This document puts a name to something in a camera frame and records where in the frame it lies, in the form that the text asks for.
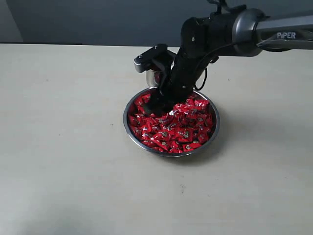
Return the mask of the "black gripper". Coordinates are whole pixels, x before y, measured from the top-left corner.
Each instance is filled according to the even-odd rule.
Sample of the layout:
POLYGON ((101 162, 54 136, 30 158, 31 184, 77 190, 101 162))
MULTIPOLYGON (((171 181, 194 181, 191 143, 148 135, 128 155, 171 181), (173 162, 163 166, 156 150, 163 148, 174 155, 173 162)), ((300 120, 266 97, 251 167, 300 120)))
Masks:
POLYGON ((163 77, 157 91, 143 105, 147 115, 169 113, 176 103, 187 99, 208 65, 207 51, 181 46, 173 54, 167 46, 156 46, 154 64, 161 69, 163 77))

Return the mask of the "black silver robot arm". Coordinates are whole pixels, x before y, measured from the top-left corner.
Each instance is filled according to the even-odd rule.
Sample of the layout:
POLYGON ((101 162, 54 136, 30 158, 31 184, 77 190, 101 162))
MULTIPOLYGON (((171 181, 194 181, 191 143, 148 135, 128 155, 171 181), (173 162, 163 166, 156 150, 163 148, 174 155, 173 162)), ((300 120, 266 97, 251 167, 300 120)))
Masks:
POLYGON ((184 102, 197 90, 200 76, 207 75, 207 66, 221 56, 254 57, 262 51, 313 48, 312 11, 270 17, 245 5, 229 7, 224 0, 214 4, 217 10, 209 17, 184 22, 177 53, 158 44, 135 58, 138 72, 158 68, 161 73, 143 106, 146 114, 161 116, 184 102))

